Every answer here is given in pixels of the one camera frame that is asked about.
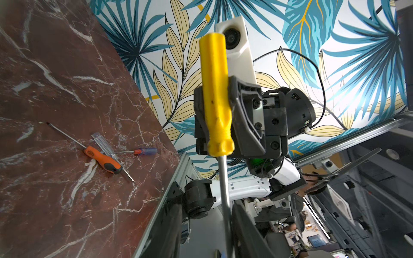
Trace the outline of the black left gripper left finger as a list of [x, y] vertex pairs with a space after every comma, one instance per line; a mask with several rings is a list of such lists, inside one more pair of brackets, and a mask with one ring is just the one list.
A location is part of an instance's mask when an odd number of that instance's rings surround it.
[[161, 222], [154, 238], [146, 246], [140, 258], [177, 258], [179, 257], [182, 235], [183, 208], [172, 204], [167, 216]]

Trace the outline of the clear-handled small screwdriver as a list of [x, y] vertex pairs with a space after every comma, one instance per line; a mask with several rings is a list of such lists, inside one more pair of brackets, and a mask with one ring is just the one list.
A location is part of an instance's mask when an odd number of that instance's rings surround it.
[[105, 155], [113, 158], [115, 161], [119, 161], [119, 157], [103, 135], [101, 135], [99, 132], [96, 132], [92, 134], [92, 138]]

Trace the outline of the small red-blue precision screwdriver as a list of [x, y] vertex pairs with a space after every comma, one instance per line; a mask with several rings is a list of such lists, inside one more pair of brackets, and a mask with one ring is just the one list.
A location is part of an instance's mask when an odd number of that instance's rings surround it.
[[135, 156], [141, 156], [141, 155], [156, 155], [158, 153], [157, 148], [138, 148], [134, 150], [124, 150], [118, 152], [118, 154], [133, 154]]

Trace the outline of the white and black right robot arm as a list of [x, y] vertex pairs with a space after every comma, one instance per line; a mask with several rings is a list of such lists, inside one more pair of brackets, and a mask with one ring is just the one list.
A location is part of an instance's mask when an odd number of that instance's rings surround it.
[[[233, 115], [230, 140], [234, 150], [226, 154], [234, 159], [227, 166], [245, 161], [251, 176], [246, 179], [229, 180], [231, 201], [250, 197], [270, 197], [282, 199], [304, 186], [304, 178], [293, 168], [288, 143], [290, 139], [314, 129], [327, 111], [327, 95], [318, 65], [298, 51], [279, 48], [256, 58], [288, 51], [314, 66], [321, 86], [322, 113], [316, 117], [313, 101], [303, 90], [287, 87], [262, 92], [258, 84], [247, 83], [236, 76], [229, 78], [229, 104]], [[202, 86], [194, 93], [196, 152], [199, 155], [216, 156], [208, 150], [210, 132], [204, 118], [205, 109]], [[185, 213], [188, 218], [202, 218], [207, 212], [223, 203], [219, 183], [195, 180], [185, 187]]]

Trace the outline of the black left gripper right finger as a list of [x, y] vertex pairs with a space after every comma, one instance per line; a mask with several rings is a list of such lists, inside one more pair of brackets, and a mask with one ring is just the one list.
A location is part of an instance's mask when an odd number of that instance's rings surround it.
[[275, 258], [240, 204], [232, 206], [231, 230], [235, 258]]

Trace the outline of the small yellow screwdriver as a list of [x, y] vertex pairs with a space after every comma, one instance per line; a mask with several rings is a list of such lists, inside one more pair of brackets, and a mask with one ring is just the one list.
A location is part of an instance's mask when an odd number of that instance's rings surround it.
[[227, 156], [234, 151], [231, 138], [232, 111], [229, 104], [229, 74], [225, 36], [209, 33], [200, 40], [205, 122], [209, 131], [208, 153], [218, 161], [220, 194], [227, 257], [234, 257], [231, 230]]

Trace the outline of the orange precision screwdriver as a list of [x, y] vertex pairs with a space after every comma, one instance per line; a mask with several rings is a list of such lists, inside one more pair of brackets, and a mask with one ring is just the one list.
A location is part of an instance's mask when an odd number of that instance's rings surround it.
[[120, 174], [121, 172], [124, 172], [127, 177], [134, 182], [134, 179], [129, 175], [129, 173], [123, 168], [123, 166], [116, 161], [115, 159], [113, 159], [110, 156], [107, 156], [105, 154], [103, 154], [102, 152], [100, 152], [98, 149], [92, 147], [92, 146], [85, 146], [82, 143], [80, 143], [79, 141], [77, 141], [76, 139], [74, 139], [73, 137], [69, 136], [67, 133], [63, 132], [62, 130], [58, 129], [56, 126], [54, 126], [53, 124], [46, 122], [46, 124], [48, 126], [50, 126], [51, 128], [55, 129], [56, 131], [58, 131], [59, 133], [63, 134], [64, 136], [66, 136], [67, 138], [69, 138], [71, 141], [75, 142], [76, 144], [80, 145], [83, 148], [83, 152], [86, 156], [96, 160], [98, 162], [98, 164], [108, 173], [117, 175]]

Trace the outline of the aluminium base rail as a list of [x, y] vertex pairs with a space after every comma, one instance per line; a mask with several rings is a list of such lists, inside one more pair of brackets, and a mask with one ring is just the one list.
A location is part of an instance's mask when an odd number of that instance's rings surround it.
[[172, 176], [171, 182], [166, 188], [160, 203], [153, 213], [149, 224], [135, 250], [135, 253], [132, 256], [133, 258], [139, 258], [146, 249], [146, 246], [149, 244], [152, 238], [154, 238], [157, 230], [161, 227], [161, 222], [168, 214], [168, 210], [171, 206], [171, 201], [173, 201], [177, 197], [180, 197], [184, 193], [184, 188], [187, 182], [190, 181], [187, 176], [197, 179], [197, 172], [195, 172], [194, 176], [193, 171], [194, 166], [189, 154], [186, 152], [182, 153], [180, 155], [179, 164]]

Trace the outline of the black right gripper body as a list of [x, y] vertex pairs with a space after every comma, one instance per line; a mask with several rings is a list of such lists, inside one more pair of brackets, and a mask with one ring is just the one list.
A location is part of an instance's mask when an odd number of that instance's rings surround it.
[[257, 84], [229, 78], [232, 111], [232, 158], [278, 159], [287, 153], [288, 124], [285, 95], [265, 96]]

